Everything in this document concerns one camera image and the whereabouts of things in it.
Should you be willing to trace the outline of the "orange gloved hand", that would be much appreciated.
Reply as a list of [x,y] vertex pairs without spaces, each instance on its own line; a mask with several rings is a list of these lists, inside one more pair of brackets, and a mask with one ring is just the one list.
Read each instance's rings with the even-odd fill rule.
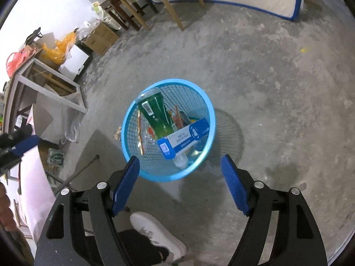
[[10,209],[10,200],[3,183],[0,183],[0,219],[6,231],[18,230],[13,212]]

